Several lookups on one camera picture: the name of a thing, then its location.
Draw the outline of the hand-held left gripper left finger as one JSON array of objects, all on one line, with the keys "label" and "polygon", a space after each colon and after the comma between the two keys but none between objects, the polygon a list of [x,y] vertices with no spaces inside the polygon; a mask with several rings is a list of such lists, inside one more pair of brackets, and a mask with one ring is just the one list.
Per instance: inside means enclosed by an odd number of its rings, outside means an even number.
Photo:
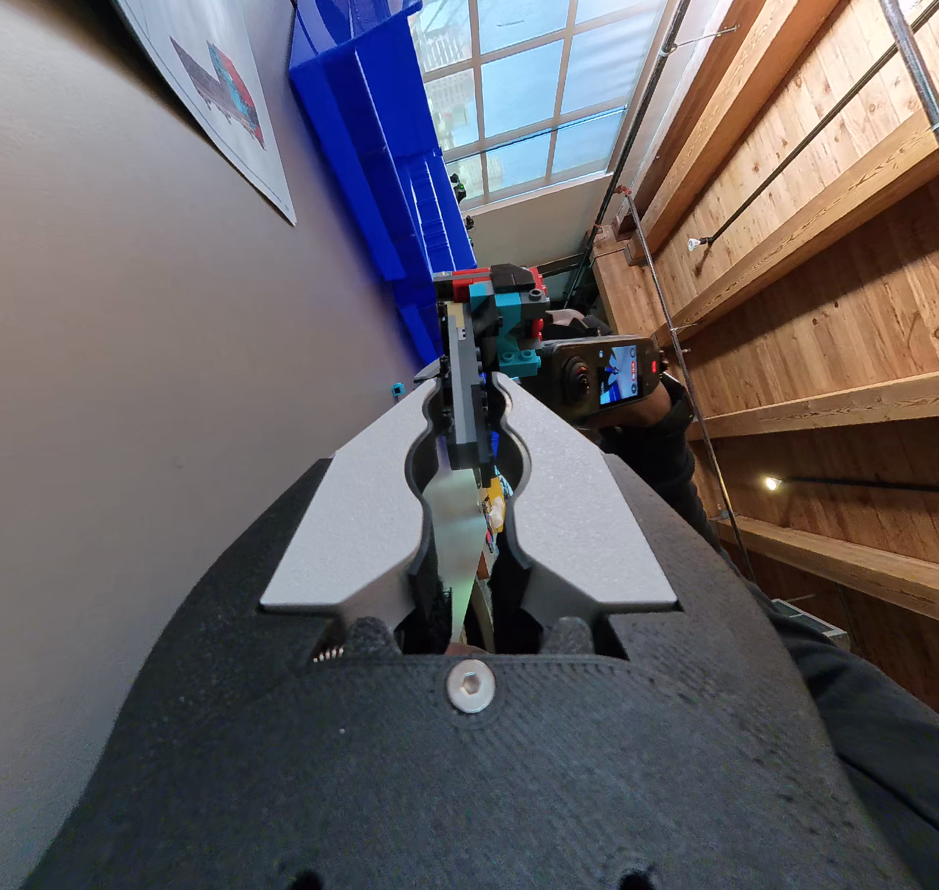
[{"label": "hand-held left gripper left finger", "polygon": [[266,611],[367,616],[389,629],[414,609],[406,571],[422,541],[421,500],[407,455],[429,430],[427,380],[335,455],[260,598]]}]

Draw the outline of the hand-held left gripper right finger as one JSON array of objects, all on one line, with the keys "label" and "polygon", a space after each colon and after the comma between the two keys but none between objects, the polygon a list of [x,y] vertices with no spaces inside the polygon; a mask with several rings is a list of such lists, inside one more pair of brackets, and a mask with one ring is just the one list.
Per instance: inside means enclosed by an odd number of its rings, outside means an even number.
[{"label": "hand-held left gripper right finger", "polygon": [[604,453],[504,374],[502,428],[521,450],[509,537],[530,569],[522,607],[548,626],[564,616],[662,612],[678,599]]}]

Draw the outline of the multicolour toy brick model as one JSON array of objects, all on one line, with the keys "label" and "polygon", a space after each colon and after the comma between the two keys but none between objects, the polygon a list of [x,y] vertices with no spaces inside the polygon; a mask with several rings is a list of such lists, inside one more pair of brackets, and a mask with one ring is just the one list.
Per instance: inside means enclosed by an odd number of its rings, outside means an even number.
[{"label": "multicolour toy brick model", "polygon": [[496,455],[499,411],[490,407],[494,375],[536,375],[549,296],[537,268],[512,263],[434,274],[443,354],[417,376],[442,384],[441,430],[450,468],[476,476],[491,533],[502,529],[494,508],[499,484]]}]

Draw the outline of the person's right hand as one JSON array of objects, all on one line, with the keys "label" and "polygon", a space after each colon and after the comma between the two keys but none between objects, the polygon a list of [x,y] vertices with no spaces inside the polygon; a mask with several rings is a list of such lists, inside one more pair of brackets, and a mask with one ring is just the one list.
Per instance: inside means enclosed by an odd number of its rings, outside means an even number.
[{"label": "person's right hand", "polygon": [[592,314],[583,314],[575,309],[551,309],[546,311],[542,329],[543,342],[591,339],[613,335],[614,332],[603,321]]}]

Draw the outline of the blue plastic storage bin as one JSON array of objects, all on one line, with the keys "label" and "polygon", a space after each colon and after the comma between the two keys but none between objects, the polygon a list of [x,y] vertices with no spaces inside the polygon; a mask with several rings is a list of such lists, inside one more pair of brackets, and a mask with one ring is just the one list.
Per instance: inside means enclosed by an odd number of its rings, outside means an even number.
[{"label": "blue plastic storage bin", "polygon": [[408,18],[422,0],[297,0],[290,80],[375,267],[431,282],[411,177],[444,169]]},{"label": "blue plastic storage bin", "polygon": [[472,270],[476,261],[439,148],[395,160],[408,232],[399,250],[405,276],[393,297],[419,367],[442,353],[433,276]]}]

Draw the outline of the metal ceiling vent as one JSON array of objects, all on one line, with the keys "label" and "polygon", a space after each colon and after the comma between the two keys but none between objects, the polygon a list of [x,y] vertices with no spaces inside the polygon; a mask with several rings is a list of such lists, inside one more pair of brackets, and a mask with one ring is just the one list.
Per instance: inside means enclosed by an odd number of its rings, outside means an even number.
[{"label": "metal ceiling vent", "polygon": [[851,638],[845,630],[824,619],[807,613],[804,609],[794,605],[792,602],[781,599],[773,599],[771,602],[774,609],[782,616],[786,616],[798,622],[800,625],[818,632],[840,649],[851,651]]}]

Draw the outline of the large grid window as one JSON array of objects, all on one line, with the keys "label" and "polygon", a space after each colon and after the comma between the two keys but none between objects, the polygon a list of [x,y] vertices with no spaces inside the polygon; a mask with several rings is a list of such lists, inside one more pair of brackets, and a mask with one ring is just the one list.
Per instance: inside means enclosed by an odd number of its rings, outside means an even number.
[{"label": "large grid window", "polygon": [[607,169],[667,0],[422,0],[444,163],[473,209]]}]

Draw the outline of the silver conduit pipe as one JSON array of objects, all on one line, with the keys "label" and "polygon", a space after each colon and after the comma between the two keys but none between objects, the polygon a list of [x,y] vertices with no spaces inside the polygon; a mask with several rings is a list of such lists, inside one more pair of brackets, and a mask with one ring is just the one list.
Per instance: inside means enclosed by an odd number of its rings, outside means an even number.
[{"label": "silver conduit pipe", "polygon": [[916,89],[933,135],[938,139],[938,93],[898,0],[877,0]]}]

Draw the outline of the toy brick instruction booklet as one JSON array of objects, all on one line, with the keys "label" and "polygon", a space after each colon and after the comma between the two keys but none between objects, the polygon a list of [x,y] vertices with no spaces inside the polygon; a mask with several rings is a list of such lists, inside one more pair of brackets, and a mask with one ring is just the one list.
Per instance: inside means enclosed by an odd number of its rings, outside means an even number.
[{"label": "toy brick instruction booklet", "polygon": [[297,215],[237,0],[112,0],[141,48],[231,164]]}]

